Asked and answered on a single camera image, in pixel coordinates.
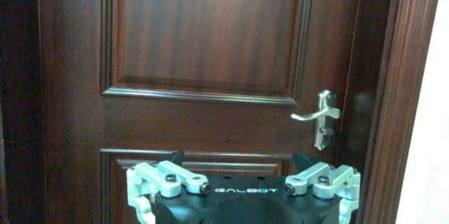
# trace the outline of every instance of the door handle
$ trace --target door handle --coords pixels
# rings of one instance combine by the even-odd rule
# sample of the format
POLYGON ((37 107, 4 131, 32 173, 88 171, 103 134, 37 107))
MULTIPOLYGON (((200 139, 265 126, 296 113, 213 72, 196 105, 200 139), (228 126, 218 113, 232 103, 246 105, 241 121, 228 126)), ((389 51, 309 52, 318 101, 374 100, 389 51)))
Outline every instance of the door handle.
POLYGON ((316 120, 322 116, 330 116, 332 118, 338 119, 341 117, 341 111, 338 108, 325 107, 320 111, 309 115, 297 115, 297 114, 290 115, 292 119, 296 119, 300 121, 316 120))
POLYGON ((333 124, 341 117, 341 111, 336 108, 337 96, 329 90, 318 94, 318 111, 309 115, 290 114, 290 118, 298 121, 316 120, 313 145, 324 150, 332 142, 334 135, 333 124))

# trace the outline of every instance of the door lock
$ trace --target door lock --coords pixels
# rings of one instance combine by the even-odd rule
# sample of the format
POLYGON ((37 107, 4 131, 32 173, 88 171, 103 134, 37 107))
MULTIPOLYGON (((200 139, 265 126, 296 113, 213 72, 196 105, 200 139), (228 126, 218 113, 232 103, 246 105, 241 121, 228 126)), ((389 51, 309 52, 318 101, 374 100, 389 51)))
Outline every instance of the door lock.
POLYGON ((332 91, 324 90, 318 94, 318 111, 309 115, 290 115, 294 120, 316 120, 313 145, 318 150, 324 150, 330 145, 330 140, 334 135, 333 124, 336 119, 341 117, 341 111, 336 108, 336 104, 337 95, 333 94, 332 91))

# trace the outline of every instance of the door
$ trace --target door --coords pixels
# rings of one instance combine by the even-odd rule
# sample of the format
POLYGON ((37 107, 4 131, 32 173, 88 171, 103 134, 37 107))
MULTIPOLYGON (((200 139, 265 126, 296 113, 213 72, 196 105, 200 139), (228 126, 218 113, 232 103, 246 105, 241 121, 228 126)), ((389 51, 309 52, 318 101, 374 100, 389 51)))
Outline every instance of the door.
POLYGON ((39 0, 49 223, 135 223, 125 168, 285 175, 342 107, 357 0, 39 0))

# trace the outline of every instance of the screw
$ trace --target screw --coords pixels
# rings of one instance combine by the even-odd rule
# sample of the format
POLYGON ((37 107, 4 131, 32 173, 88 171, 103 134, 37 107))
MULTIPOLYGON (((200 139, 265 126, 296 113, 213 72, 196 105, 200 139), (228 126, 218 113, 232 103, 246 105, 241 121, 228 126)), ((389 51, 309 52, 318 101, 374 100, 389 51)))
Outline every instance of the screw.
POLYGON ((329 177, 328 176, 318 176, 318 183, 322 185, 329 185, 329 177))
POLYGON ((210 185, 208 183, 204 183, 200 187, 200 193, 208 194, 210 192, 210 185))
POLYGON ((176 175, 174 174, 166 174, 165 181, 169 182, 169 183, 174 183, 176 182, 176 175))
POLYGON ((285 184, 284 191, 286 194, 292 195, 294 193, 294 187, 290 184, 285 184))

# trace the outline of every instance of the raised door panel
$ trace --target raised door panel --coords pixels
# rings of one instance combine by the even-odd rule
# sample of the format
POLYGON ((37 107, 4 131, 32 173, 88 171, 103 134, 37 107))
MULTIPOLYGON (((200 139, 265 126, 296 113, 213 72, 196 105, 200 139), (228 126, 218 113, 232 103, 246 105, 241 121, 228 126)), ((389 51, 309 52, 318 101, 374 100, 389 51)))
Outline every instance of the raised door panel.
MULTIPOLYGON (((136 223, 136 210, 127 204, 127 169, 152 163, 166 150, 101 150, 103 223, 136 223)), ((294 170, 292 155, 186 152, 182 166, 205 175, 282 176, 294 170)))
POLYGON ((104 93, 294 104, 302 0, 104 0, 104 93))

